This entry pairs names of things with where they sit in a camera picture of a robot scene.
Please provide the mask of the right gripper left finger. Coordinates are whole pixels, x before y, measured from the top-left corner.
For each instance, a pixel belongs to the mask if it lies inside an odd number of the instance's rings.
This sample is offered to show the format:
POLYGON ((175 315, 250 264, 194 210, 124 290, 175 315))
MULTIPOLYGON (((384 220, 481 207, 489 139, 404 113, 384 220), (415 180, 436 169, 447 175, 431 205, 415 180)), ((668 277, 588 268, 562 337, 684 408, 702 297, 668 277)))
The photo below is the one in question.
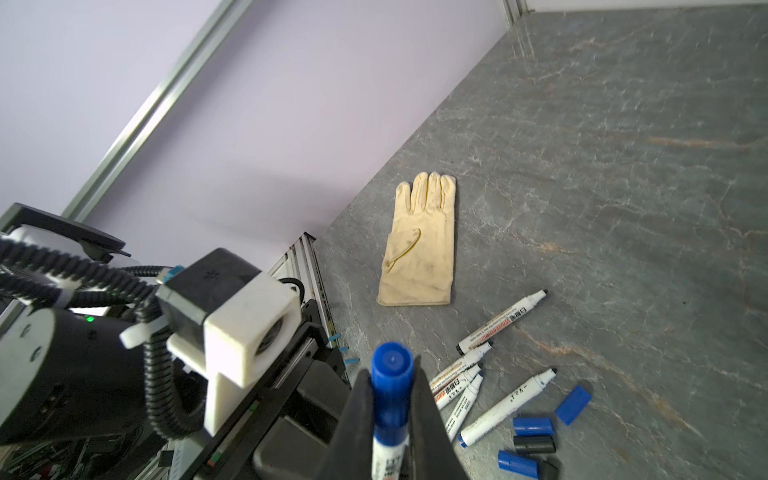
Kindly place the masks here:
POLYGON ((356 376, 340 421, 315 479, 371 479, 374 393, 371 375, 356 376))

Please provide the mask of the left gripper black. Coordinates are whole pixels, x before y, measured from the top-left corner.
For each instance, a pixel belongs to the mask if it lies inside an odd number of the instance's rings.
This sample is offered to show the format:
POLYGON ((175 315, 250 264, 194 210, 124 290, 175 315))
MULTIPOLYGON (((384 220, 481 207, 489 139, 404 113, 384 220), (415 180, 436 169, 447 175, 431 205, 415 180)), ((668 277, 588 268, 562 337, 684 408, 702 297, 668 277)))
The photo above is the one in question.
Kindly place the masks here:
POLYGON ((208 439, 181 479, 312 479, 351 391, 311 300, 284 353, 208 439))

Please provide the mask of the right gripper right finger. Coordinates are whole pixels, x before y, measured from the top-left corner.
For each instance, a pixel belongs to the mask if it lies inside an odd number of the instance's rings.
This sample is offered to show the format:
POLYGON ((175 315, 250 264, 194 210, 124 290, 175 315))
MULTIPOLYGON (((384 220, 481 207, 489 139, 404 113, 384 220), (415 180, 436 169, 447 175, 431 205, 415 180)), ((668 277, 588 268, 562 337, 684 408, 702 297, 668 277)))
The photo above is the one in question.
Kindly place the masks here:
POLYGON ((448 439, 429 382, 421 367, 420 356, 416 356, 414 360, 409 436, 410 479, 468 479, 448 439))

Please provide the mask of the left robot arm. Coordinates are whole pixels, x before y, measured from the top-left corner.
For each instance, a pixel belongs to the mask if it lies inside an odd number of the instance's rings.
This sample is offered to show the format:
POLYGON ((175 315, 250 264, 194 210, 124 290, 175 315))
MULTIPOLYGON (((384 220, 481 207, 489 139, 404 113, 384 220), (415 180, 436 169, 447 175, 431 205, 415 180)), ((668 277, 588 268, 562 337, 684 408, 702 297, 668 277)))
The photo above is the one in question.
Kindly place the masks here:
POLYGON ((218 248, 139 265, 28 207, 1 218, 5 479, 310 479, 349 385, 302 238, 265 272, 218 248))

